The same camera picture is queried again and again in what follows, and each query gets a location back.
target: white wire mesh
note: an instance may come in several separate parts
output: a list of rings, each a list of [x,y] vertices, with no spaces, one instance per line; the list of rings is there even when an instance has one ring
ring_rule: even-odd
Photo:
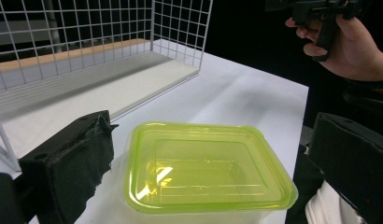
[[[211,4],[0,0],[0,90],[145,51],[199,67]]]

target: white tabletop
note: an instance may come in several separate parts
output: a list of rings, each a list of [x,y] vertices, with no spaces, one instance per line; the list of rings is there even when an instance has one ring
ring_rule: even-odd
[[[127,137],[136,125],[173,121],[253,126],[292,177],[307,94],[306,86],[206,53],[198,76],[112,120],[120,125],[113,132],[113,168],[120,164]],[[1,161],[0,172],[17,175]],[[116,217],[121,207],[108,197],[117,179],[115,172],[104,175],[77,223],[127,223],[126,217]],[[275,212],[264,223],[284,223],[285,216],[286,211]]]

